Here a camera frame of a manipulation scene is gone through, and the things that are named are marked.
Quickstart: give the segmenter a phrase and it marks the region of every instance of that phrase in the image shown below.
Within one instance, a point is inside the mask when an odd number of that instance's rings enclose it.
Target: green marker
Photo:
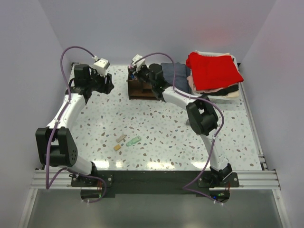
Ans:
[[[131,139],[129,142],[127,142],[127,146],[132,146],[135,143],[138,143],[141,140],[140,136],[136,136],[135,138]]]

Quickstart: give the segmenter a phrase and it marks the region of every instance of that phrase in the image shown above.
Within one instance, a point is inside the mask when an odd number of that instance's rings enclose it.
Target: red cloth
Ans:
[[[231,56],[207,57],[192,52],[186,61],[197,90],[226,88],[244,81]]]

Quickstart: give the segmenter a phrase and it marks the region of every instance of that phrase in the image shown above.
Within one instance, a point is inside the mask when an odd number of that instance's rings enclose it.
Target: white plastic basket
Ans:
[[[210,57],[222,56],[222,55],[225,54],[225,53],[203,52],[203,51],[195,51],[195,52],[202,55],[202,56],[210,56]],[[238,70],[237,59],[233,55],[230,55],[230,56],[232,57],[233,63]],[[190,90],[190,93],[192,95],[201,96],[201,94],[193,92],[193,90],[190,87],[189,87],[189,90]],[[208,98],[210,99],[210,101],[212,101],[214,103],[227,103],[228,101],[238,99],[238,97],[227,98],[227,97],[224,97],[224,96],[210,96],[210,95],[208,96]]]

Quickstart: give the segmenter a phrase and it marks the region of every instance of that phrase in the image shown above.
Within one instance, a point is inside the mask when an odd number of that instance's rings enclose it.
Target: speckled white tabletop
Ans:
[[[127,66],[111,66],[108,73],[115,88],[109,95],[93,92],[72,129],[78,155],[100,170],[202,169],[208,154],[201,138],[186,126],[186,111],[160,101],[129,100]],[[233,170],[261,170],[242,96],[218,106],[225,116],[218,136]],[[127,137],[115,151],[122,134]],[[142,140],[127,147],[137,135]]]

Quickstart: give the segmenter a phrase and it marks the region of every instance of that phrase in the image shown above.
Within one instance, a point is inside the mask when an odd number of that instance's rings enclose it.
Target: table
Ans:
[[[186,111],[161,101],[129,100],[127,66],[110,66],[108,73],[115,88],[109,95],[93,92],[72,128],[78,154],[99,170],[201,170],[208,154],[201,138],[185,124]],[[225,116],[218,136],[232,169],[261,170],[243,96],[218,106]],[[127,137],[115,151],[115,140],[122,134]],[[138,135],[140,142],[125,145]]]

